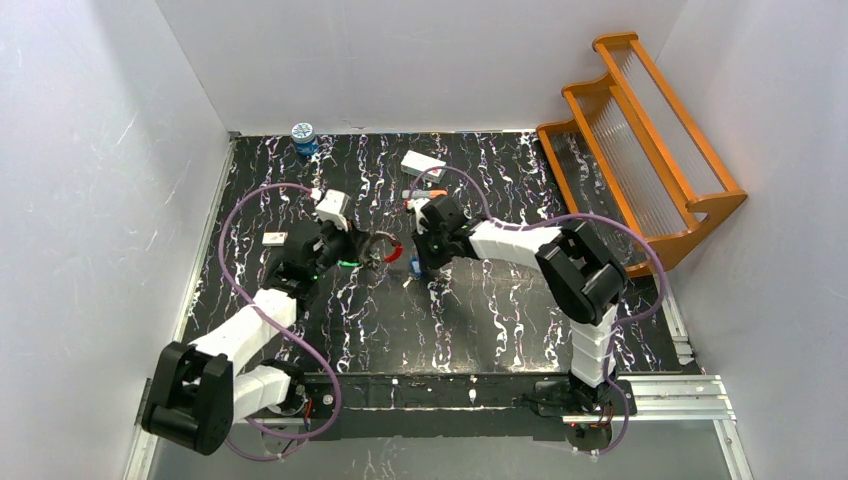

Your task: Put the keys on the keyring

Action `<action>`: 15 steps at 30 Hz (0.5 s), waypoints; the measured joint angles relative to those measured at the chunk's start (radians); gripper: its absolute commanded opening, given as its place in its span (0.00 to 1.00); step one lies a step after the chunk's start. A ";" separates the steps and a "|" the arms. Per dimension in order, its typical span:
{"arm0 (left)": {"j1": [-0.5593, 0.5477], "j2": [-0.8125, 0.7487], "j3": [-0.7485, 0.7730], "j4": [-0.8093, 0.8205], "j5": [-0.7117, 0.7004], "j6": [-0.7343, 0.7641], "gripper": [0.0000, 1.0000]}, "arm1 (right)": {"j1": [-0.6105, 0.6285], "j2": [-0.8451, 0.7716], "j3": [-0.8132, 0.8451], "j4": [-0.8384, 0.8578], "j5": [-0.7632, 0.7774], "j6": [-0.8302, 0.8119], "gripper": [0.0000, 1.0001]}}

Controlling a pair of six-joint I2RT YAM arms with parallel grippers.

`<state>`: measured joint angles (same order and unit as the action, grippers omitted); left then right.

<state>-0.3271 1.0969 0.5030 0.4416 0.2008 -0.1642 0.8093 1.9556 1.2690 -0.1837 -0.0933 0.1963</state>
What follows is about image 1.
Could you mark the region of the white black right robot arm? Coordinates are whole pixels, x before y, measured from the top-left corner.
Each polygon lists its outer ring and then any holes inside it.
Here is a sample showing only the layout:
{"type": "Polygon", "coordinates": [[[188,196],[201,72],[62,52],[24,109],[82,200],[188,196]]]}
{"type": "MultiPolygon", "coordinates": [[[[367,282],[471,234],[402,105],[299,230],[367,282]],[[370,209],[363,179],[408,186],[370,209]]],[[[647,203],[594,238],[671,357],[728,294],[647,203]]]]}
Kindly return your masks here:
{"type": "Polygon", "coordinates": [[[615,370],[608,351],[626,283],[624,267],[586,222],[531,228],[474,219],[448,196],[406,202],[414,215],[419,264],[437,270],[456,258],[514,263],[541,273],[575,334],[569,373],[599,388],[615,370]]]}

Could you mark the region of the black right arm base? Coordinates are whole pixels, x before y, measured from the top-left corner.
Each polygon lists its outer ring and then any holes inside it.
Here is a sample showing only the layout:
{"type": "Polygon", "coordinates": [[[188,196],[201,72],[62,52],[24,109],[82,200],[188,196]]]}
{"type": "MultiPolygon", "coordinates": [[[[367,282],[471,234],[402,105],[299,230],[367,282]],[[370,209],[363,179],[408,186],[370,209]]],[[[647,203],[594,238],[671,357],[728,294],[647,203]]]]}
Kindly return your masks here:
{"type": "Polygon", "coordinates": [[[528,407],[542,418],[565,418],[566,441],[577,451],[595,454],[614,444],[614,420],[629,419],[638,412],[627,381],[616,387],[605,382],[590,387],[572,378],[542,380],[514,404],[528,407]]]}

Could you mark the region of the key with blue tag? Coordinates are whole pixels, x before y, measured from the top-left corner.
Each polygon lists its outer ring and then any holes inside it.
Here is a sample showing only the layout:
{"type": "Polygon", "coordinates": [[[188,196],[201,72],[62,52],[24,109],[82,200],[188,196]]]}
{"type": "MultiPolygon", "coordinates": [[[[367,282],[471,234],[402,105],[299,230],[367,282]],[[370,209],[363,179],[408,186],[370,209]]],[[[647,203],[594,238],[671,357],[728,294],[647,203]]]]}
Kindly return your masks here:
{"type": "Polygon", "coordinates": [[[420,259],[417,256],[411,256],[408,265],[409,274],[407,280],[403,283],[404,288],[408,288],[413,282],[421,280],[424,276],[420,259]]]}

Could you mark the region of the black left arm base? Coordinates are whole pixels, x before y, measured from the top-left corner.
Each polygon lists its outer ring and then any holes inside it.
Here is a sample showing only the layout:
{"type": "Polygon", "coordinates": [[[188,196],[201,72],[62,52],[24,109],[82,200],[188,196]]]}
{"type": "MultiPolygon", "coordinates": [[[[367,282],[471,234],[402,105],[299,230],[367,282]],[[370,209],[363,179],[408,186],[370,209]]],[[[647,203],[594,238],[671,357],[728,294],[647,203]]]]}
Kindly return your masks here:
{"type": "Polygon", "coordinates": [[[332,416],[339,395],[331,380],[320,373],[297,375],[290,381],[284,400],[261,411],[273,420],[306,421],[310,429],[325,424],[332,416]]]}

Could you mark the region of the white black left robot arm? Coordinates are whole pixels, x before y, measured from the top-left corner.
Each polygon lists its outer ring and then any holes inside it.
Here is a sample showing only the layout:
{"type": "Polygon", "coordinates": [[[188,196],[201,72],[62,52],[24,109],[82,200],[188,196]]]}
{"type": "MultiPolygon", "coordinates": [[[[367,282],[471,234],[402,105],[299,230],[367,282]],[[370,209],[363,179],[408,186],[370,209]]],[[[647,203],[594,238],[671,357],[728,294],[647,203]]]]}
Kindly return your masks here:
{"type": "Polygon", "coordinates": [[[141,414],[144,431],[203,455],[220,448],[232,425],[286,402],[294,371],[268,361],[245,365],[310,306],[316,283],[339,262],[354,262],[369,233],[329,220],[307,224],[274,246],[261,287],[246,306],[208,334],[173,341],[160,353],[141,414]]]}

